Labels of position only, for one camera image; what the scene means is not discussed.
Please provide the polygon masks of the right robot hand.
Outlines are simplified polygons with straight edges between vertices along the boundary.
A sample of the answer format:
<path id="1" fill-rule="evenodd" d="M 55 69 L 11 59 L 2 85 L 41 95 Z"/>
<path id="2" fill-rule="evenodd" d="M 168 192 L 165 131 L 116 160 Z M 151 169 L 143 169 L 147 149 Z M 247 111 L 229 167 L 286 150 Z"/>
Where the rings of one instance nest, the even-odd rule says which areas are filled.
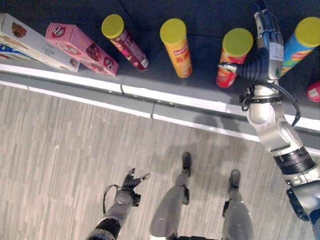
<path id="1" fill-rule="evenodd" d="M 244 64 L 222 62 L 218 67 L 252 81 L 277 81 L 284 61 L 284 41 L 276 16 L 266 1 L 257 0 L 254 19 L 257 52 Z"/>

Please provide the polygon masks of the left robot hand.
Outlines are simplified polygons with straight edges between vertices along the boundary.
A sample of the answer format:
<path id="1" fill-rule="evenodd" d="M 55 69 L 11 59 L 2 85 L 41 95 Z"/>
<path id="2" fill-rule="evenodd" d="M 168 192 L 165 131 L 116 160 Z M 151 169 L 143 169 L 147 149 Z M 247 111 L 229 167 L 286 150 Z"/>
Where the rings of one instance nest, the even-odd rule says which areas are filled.
<path id="1" fill-rule="evenodd" d="M 141 182 L 149 179 L 151 177 L 151 173 L 146 173 L 143 176 L 140 177 L 134 177 L 136 169 L 132 168 L 127 175 L 125 176 L 123 183 L 122 183 L 122 189 L 133 191 L 135 187 L 137 187 Z"/>

